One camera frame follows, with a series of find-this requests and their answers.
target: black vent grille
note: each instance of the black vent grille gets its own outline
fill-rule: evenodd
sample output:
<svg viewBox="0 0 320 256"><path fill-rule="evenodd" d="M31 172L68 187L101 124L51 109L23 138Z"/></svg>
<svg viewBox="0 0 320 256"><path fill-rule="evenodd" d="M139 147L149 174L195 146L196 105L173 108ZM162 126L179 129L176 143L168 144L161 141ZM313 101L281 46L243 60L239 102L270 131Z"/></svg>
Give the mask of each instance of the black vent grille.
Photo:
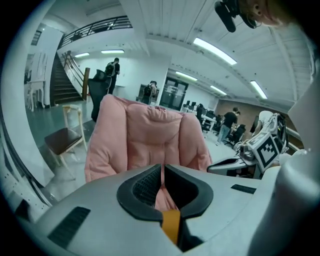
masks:
<svg viewBox="0 0 320 256"><path fill-rule="evenodd" d="M161 175L159 175L159 171L157 170L151 172L148 176L145 176L134 184L132 193L142 203L148 206L154 206L159 185L161 185Z"/></svg>
<svg viewBox="0 0 320 256"><path fill-rule="evenodd" d="M90 211L91 210L83 207L74 208L59 225L55 227L48 238L58 246L66 249Z"/></svg>

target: white ceiling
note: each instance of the white ceiling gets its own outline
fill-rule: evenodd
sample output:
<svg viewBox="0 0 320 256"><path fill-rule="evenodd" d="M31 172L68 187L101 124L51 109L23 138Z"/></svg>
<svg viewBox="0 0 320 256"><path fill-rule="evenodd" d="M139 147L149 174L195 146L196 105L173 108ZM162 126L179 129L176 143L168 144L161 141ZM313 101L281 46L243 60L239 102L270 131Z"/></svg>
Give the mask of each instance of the white ceiling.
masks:
<svg viewBox="0 0 320 256"><path fill-rule="evenodd" d="M74 0L57 0L68 6ZM250 29L239 18L229 33L214 11L214 0L77 0L77 10L87 17L81 23L127 15L136 39L118 47L144 54L171 56L171 70L199 79L206 90L214 85L230 100L265 105L287 111L310 84L310 54L305 36L294 26ZM71 15L73 23L77 16ZM230 66L193 45L199 37L218 47L237 64ZM92 47L106 48L103 42ZM268 100L261 100L250 81L256 80Z"/></svg>

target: stair railing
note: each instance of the stair railing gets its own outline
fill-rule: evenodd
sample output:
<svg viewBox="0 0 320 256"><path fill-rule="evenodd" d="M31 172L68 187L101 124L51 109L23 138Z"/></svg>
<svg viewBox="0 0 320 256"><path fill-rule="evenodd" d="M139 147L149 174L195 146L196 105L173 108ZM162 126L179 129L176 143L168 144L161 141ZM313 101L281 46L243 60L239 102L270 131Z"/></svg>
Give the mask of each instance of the stair railing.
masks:
<svg viewBox="0 0 320 256"><path fill-rule="evenodd" d="M62 65L67 74L72 74L72 78L82 87L81 96L86 101L88 94L88 79L90 68L86 67L84 73L80 70L74 58L71 56L71 51L62 54Z"/></svg>

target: white wall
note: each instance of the white wall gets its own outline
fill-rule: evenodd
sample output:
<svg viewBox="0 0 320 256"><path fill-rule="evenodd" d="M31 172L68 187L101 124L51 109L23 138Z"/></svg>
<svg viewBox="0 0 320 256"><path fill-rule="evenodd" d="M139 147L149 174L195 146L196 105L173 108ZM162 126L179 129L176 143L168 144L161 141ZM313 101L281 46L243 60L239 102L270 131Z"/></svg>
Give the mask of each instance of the white wall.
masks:
<svg viewBox="0 0 320 256"><path fill-rule="evenodd" d="M35 54L32 65L32 76L37 73L38 60L36 59L39 53L46 54L47 62L45 68L45 86L44 86L44 104L50 105L50 80L52 73L52 66L54 64L55 55L60 43L62 32L59 30L46 26L42 31L37 45L30 48L29 54Z"/></svg>
<svg viewBox="0 0 320 256"><path fill-rule="evenodd" d="M46 186L54 174L42 158L30 131L25 107L24 74L31 41L53 2L43 1L21 26L8 48L1 74L1 107L9 138L24 165L42 186Z"/></svg>
<svg viewBox="0 0 320 256"><path fill-rule="evenodd" d="M159 93L161 95L171 58L167 56L146 56L146 55L117 55L108 57L76 59L80 69L84 72L85 68L90 68L89 78L93 78L96 70L104 71L106 65L113 61L115 57L120 59L120 75L117 77L116 85L117 96L127 100L135 101L139 94L141 84L148 84L150 81L156 81Z"/></svg>
<svg viewBox="0 0 320 256"><path fill-rule="evenodd" d="M189 84L188 89L185 93L183 104L186 104L187 101L190 101L190 105L192 102L196 102L197 105L201 103L207 109L209 105L213 105L213 102L211 101L216 101L215 107L217 107L218 100L219 99L217 97L206 92L205 90L202 90L195 85Z"/></svg>

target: wooden chair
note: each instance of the wooden chair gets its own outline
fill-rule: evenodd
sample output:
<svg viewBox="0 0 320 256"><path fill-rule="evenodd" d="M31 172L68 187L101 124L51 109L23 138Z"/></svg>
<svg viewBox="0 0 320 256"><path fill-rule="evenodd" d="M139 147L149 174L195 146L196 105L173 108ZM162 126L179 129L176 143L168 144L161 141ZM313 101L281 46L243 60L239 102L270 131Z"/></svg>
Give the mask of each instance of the wooden chair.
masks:
<svg viewBox="0 0 320 256"><path fill-rule="evenodd" d="M44 141L48 146L48 148L50 149L52 156L55 162L57 163L57 165L60 166L60 163L57 159L57 156L58 156L62 164L64 165L64 167L70 173L71 177L75 180L76 177L72 173L72 171L69 169L65 159L63 158L63 154L71 151L75 146L77 146L80 143L84 144L85 151L87 151L87 144L85 140L83 121L82 121L82 111L80 107L78 107L77 105L64 105L62 106L62 109L63 109L65 128L62 128L50 134L49 136L45 137ZM68 127L69 125L68 125L67 115L70 111L77 111L81 134L75 132L74 130Z"/></svg>

